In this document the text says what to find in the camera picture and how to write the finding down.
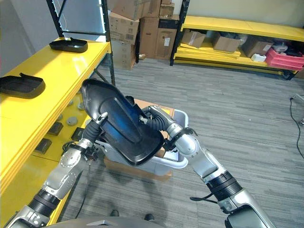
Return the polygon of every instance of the small round part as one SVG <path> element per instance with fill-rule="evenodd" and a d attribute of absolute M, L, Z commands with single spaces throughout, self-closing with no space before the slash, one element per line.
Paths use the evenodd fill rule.
<path fill-rule="evenodd" d="M 71 106 L 73 104 L 73 100 L 71 100 L 68 104 L 67 104 L 67 106 Z"/>
<path fill-rule="evenodd" d="M 83 110 L 85 109 L 84 103 L 83 103 L 83 102 L 80 102 L 80 103 L 77 105 L 77 108 L 78 108 L 80 111 L 83 111 Z"/>
<path fill-rule="evenodd" d="M 66 120 L 67 125 L 74 126 L 78 123 L 77 117 L 71 116 Z"/>
<path fill-rule="evenodd" d="M 62 115 L 62 113 L 58 116 L 58 118 L 57 118 L 57 120 L 56 121 L 60 121 L 60 120 L 62 120 L 62 118 L 63 118 L 63 115 Z"/>

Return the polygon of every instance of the black rubber joint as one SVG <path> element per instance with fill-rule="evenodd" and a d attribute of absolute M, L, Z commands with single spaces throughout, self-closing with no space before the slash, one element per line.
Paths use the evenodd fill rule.
<path fill-rule="evenodd" d="M 153 119 L 148 119 L 147 126 L 149 126 L 150 128 L 152 128 L 153 130 L 156 130 L 156 131 L 166 131 L 167 130 L 166 123 L 158 115 L 155 115 Z"/>
<path fill-rule="evenodd" d="M 99 127 L 100 126 L 94 121 L 89 122 L 89 124 L 84 129 L 82 137 L 94 143 L 100 133 Z"/>
<path fill-rule="evenodd" d="M 44 190 L 40 190 L 34 199 L 29 203 L 29 207 L 46 217 L 50 217 L 60 202 L 56 196 L 49 194 Z"/>
<path fill-rule="evenodd" d="M 207 186 L 218 201 L 224 200 L 242 190 L 240 184 L 228 171 L 211 180 L 207 183 Z"/>

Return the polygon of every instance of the yellow shelf edge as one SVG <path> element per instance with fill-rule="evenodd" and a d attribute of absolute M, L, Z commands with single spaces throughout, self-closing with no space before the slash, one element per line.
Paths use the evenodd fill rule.
<path fill-rule="evenodd" d="M 304 29 L 245 20 L 186 16 L 183 29 L 236 32 L 304 42 Z"/>
<path fill-rule="evenodd" d="M 67 106 L 68 102 L 75 96 L 82 82 L 91 75 L 93 69 L 99 64 L 102 57 L 104 57 L 106 53 L 111 52 L 110 42 L 106 42 L 106 43 L 107 45 L 103 47 L 101 52 L 94 58 L 94 60 L 88 66 L 88 70 L 85 71 L 84 74 L 81 77 L 79 77 L 78 80 L 75 81 L 75 83 L 71 86 L 69 91 L 67 91 L 66 97 L 63 97 L 58 102 L 58 104 L 54 107 L 52 112 L 48 114 L 44 122 L 38 126 L 36 131 L 30 136 L 27 142 L 20 148 L 19 152 L 17 152 L 16 156 L 12 158 L 12 160 L 7 164 L 7 166 L 1 168 L 0 196 L 5 191 L 5 189 L 9 186 L 10 182 L 14 179 L 14 177 L 16 176 L 16 174 L 18 173 L 18 171 L 20 170 L 26 159 L 31 155 L 35 147 L 38 145 L 40 140 L 50 129 L 50 127 L 55 122 L 57 117 Z"/>
<path fill-rule="evenodd" d="M 279 69 L 278 70 L 261 69 L 261 68 L 254 68 L 254 67 L 250 67 L 250 66 L 236 66 L 236 65 L 229 65 L 229 64 L 222 64 L 222 63 L 191 61 L 191 60 L 182 60 L 182 59 L 175 59 L 174 62 L 183 63 L 183 64 L 204 65 L 204 66 L 211 66 L 211 67 L 213 66 L 213 67 L 225 67 L 225 68 L 241 69 L 241 70 L 252 70 L 252 71 L 257 71 L 257 72 L 282 75 L 282 72 L 279 71 Z"/>

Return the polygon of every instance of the yellow shelf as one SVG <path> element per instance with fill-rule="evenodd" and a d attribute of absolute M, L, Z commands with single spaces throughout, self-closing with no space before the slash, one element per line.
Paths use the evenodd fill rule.
<path fill-rule="evenodd" d="M 56 51 L 48 45 L 7 73 L 41 77 L 46 88 L 33 99 L 0 95 L 1 195 L 82 82 L 110 52 L 109 42 L 88 41 L 88 50 L 84 53 Z"/>
<path fill-rule="evenodd" d="M 20 210 L 28 205 L 41 189 L 49 173 L 58 162 L 36 156 L 29 156 L 6 191 L 1 195 L 1 227 Z"/>
<path fill-rule="evenodd" d="M 196 65 L 203 65 L 203 66 L 213 66 L 213 67 L 225 67 L 225 68 L 232 68 L 232 69 L 240 69 L 240 70 L 252 70 L 258 71 L 263 73 L 269 74 L 277 74 L 282 75 L 282 71 L 279 69 L 270 69 L 270 68 L 258 68 L 253 66 L 242 66 L 242 65 L 231 65 L 225 64 L 220 62 L 208 62 L 208 61 L 196 61 L 195 59 L 176 59 L 174 60 L 175 63 L 183 63 L 183 64 L 196 64 Z"/>
<path fill-rule="evenodd" d="M 85 110 L 79 110 L 77 107 L 78 104 L 82 102 L 81 94 L 76 94 L 72 101 L 73 104 L 64 109 L 64 111 L 62 112 L 63 118 L 58 121 L 63 124 L 63 128 L 61 129 L 60 133 L 57 136 L 50 135 L 47 133 L 43 137 L 52 141 L 52 144 L 50 145 L 49 149 L 46 151 L 45 154 L 34 151 L 32 155 L 57 162 L 60 160 L 62 154 L 62 145 L 72 140 L 71 136 L 73 135 L 75 129 L 77 127 L 80 127 L 87 117 Z M 76 117 L 78 120 L 78 123 L 74 126 L 69 126 L 66 124 L 67 119 L 71 116 Z"/>
<path fill-rule="evenodd" d="M 199 60 L 207 60 L 207 61 L 217 61 L 217 62 L 225 62 L 225 63 L 233 63 L 233 64 L 243 64 L 250 66 L 258 66 L 258 67 L 267 67 L 266 62 L 254 62 L 250 58 L 245 57 L 244 54 L 241 53 L 239 58 L 226 58 L 226 57 L 217 57 L 217 56 L 208 56 L 198 54 L 188 54 L 184 51 L 185 48 L 178 47 L 177 52 L 175 53 L 175 58 L 191 58 L 191 59 L 199 59 Z"/>
<path fill-rule="evenodd" d="M 302 28 L 253 21 L 186 16 L 181 31 L 183 29 L 236 32 L 304 42 L 304 29 Z"/>

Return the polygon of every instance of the black cable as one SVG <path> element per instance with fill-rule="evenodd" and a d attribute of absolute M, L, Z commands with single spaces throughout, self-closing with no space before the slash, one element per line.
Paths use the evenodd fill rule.
<path fill-rule="evenodd" d="M 216 201 L 208 199 L 208 198 L 211 197 L 212 195 L 213 195 L 213 193 L 210 193 L 209 195 L 207 195 L 207 196 L 205 196 L 205 197 L 203 197 L 203 198 L 190 197 L 190 200 L 193 200 L 193 201 L 202 201 L 202 200 L 203 200 L 203 201 L 207 201 L 207 202 L 211 202 L 211 203 L 216 203 L 216 204 L 217 204 Z"/>
<path fill-rule="evenodd" d="M 292 97 L 289 99 L 289 100 L 290 100 L 290 106 L 289 106 L 290 116 L 291 116 L 292 120 L 295 122 L 296 126 L 297 126 L 298 129 L 299 129 L 298 138 L 297 138 L 297 140 L 296 140 L 296 147 L 297 147 L 297 149 L 298 149 L 300 155 L 301 155 L 302 158 L 304 159 L 304 156 L 303 156 L 303 154 L 301 153 L 301 150 L 300 150 L 300 148 L 299 148 L 299 140 L 300 140 L 300 136 L 301 136 L 301 128 L 300 128 L 298 122 L 297 122 L 297 121 L 294 119 L 294 117 L 293 117 L 293 113 L 292 113 L 292 110 L 291 110 L 291 106 L 292 106 L 292 104 L 293 104 L 292 99 L 293 99 Z"/>
<path fill-rule="evenodd" d="M 81 206 L 80 206 L 79 211 L 78 211 L 77 215 L 75 216 L 75 218 L 78 217 L 78 215 L 79 215 L 79 213 L 80 213 L 80 211 L 81 211 L 81 209 L 82 209 L 82 207 L 83 207 L 83 205 L 84 205 L 84 203 L 85 203 L 85 200 L 86 200 L 87 189 L 88 189 L 89 183 L 90 183 L 90 171 L 91 171 L 91 162 L 89 162 L 89 169 L 88 169 L 88 171 L 87 171 L 87 181 L 86 181 L 84 199 L 82 200 Z"/>
<path fill-rule="evenodd" d="M 68 147 L 71 145 L 71 144 L 75 144 L 75 142 L 77 142 L 78 140 L 72 140 L 72 141 L 68 141 L 66 142 L 65 144 L 63 144 L 62 146 L 62 150 L 63 150 L 63 153 L 67 151 Z"/>

